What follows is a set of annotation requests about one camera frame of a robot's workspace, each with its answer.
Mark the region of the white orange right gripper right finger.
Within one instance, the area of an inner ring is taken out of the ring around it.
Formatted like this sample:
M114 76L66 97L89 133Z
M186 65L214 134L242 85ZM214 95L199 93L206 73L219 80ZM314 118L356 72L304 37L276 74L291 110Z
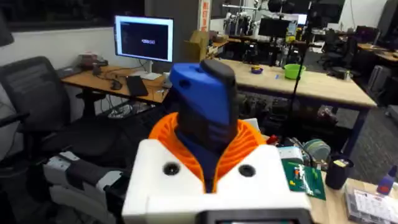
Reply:
M215 208L310 208L304 193L291 192L279 151L260 132L238 120L238 133L216 166Z

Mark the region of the white orange right gripper left finger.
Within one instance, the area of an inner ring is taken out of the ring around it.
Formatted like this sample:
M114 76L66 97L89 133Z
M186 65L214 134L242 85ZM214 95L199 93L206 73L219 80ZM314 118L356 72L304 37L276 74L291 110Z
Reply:
M204 175L177 139L177 113L160 119L139 143L122 208L124 223L195 223L193 196L205 193Z

